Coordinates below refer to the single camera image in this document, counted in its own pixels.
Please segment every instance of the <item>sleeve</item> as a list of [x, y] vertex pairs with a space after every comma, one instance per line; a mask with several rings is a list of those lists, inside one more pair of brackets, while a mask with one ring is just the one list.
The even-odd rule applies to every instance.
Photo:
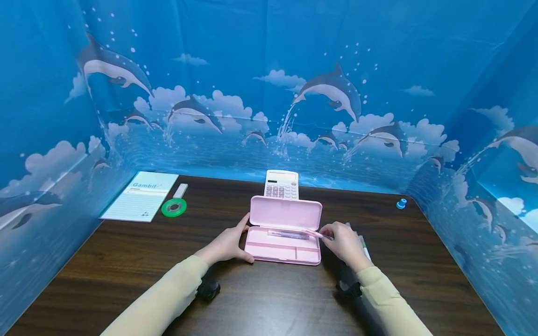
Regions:
[[430, 331], [377, 267], [357, 273], [366, 299], [387, 336], [431, 336]]
[[121, 313], [102, 336], [157, 336], [194, 300], [208, 265], [196, 255], [176, 264]]

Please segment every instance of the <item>dolphin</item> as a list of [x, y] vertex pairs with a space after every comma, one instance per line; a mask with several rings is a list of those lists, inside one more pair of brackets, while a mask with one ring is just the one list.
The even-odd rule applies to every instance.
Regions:
[[109, 78], [108, 81], [121, 87], [127, 82], [127, 80], [121, 76], [116, 78]]
[[321, 142], [322, 144], [330, 145], [338, 150], [338, 140], [336, 140], [332, 132], [321, 134], [316, 140], [314, 140], [314, 142]]
[[146, 127], [152, 128], [150, 125], [150, 121], [146, 118], [145, 115], [140, 113], [137, 109], [133, 109], [131, 113], [125, 116], [125, 123], [142, 124], [142, 125], [145, 125]]
[[469, 270], [469, 266], [471, 266], [471, 260], [469, 258], [469, 255], [467, 252], [458, 244], [454, 245], [454, 251], [457, 252], [457, 254], [454, 256], [456, 261], [460, 261], [460, 265], [463, 271], [467, 272]]
[[218, 120], [213, 111], [199, 103], [194, 95], [189, 95], [189, 98], [190, 99], [181, 101], [172, 107], [170, 114], [168, 115], [168, 123], [170, 123], [170, 120], [175, 113], [189, 115], [194, 119], [195, 122], [210, 125], [220, 134], [222, 134], [221, 122]]
[[306, 100], [305, 94], [315, 92], [326, 96], [331, 100], [329, 105], [335, 107], [335, 111], [345, 110], [353, 121], [357, 122], [362, 110], [359, 90], [344, 75], [340, 64], [335, 64], [335, 70], [312, 78], [299, 91], [292, 101], [292, 105]]
[[346, 152], [348, 151], [348, 142], [347, 141], [343, 141], [343, 142], [339, 142], [338, 143], [338, 146], [339, 147], [342, 147]]
[[477, 213], [486, 220], [487, 229], [493, 232], [493, 215], [497, 212], [495, 205], [483, 198], [474, 198], [470, 202]]
[[249, 132], [245, 139], [243, 140], [244, 143], [246, 143], [246, 140], [249, 138], [249, 137], [254, 137], [258, 140], [260, 140], [266, 147], [267, 147], [267, 142], [265, 141], [265, 137], [264, 137], [264, 134], [261, 133], [260, 131], [253, 131], [253, 132]]
[[392, 125], [375, 128], [370, 133], [362, 137], [362, 139], [355, 140], [355, 145], [353, 149], [348, 152], [348, 157], [351, 158], [351, 156], [358, 150], [358, 145], [371, 136], [382, 138], [385, 141], [385, 146], [388, 148], [394, 148], [401, 158], [407, 152], [407, 136], [400, 128], [399, 121], [395, 121]]
[[161, 130], [161, 131], [164, 131], [164, 129], [162, 128], [161, 124], [157, 121], [157, 120], [154, 120], [154, 121], [151, 121], [150, 122], [150, 125], [153, 129], [157, 129], [157, 130]]
[[432, 156], [429, 158], [429, 160], [432, 160], [434, 165], [437, 167], [437, 170], [439, 171], [439, 174], [441, 173], [441, 168], [444, 166], [444, 158], [442, 156]]
[[0, 198], [0, 230], [10, 223], [11, 229], [26, 224], [32, 216], [47, 209], [62, 205], [60, 197], [48, 191], [31, 191], [25, 194]]
[[499, 234], [499, 237], [501, 238], [501, 245], [504, 245], [506, 243], [506, 239], [508, 238], [510, 230], [502, 225], [497, 225], [494, 230]]
[[101, 168], [110, 168], [110, 165], [108, 164], [108, 162], [103, 158], [97, 160], [97, 162], [94, 164], [94, 166], [91, 169], [98, 170]]
[[524, 163], [518, 162], [521, 179], [525, 182], [538, 184], [538, 126], [524, 126], [515, 128], [488, 145], [498, 148], [506, 142], [517, 151]]
[[90, 43], [80, 50], [77, 60], [86, 79], [91, 74], [101, 73], [111, 78], [109, 82], [121, 84], [122, 88], [135, 84], [154, 97], [150, 80], [133, 60], [104, 47], [89, 32], [86, 36]]

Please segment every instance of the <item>ocean print backdrop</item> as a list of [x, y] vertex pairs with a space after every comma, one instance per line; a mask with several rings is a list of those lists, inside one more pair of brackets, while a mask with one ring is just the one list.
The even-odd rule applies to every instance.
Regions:
[[535, 1], [4, 7], [0, 333], [135, 171], [267, 169], [415, 198], [504, 332], [538, 333]]

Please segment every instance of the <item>pink pencil case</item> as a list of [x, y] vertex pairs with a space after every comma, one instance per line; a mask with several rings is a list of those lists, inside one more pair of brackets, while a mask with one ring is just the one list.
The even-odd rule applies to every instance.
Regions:
[[254, 196], [250, 200], [250, 223], [245, 251], [256, 260], [318, 265], [321, 262], [320, 241], [278, 237], [277, 232], [302, 234], [302, 229], [320, 227], [320, 202]]

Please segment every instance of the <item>white calculator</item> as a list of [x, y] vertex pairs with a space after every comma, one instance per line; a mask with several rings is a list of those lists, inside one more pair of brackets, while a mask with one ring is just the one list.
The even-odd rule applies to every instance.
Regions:
[[265, 196], [299, 199], [299, 174], [287, 170], [268, 170], [265, 174]]

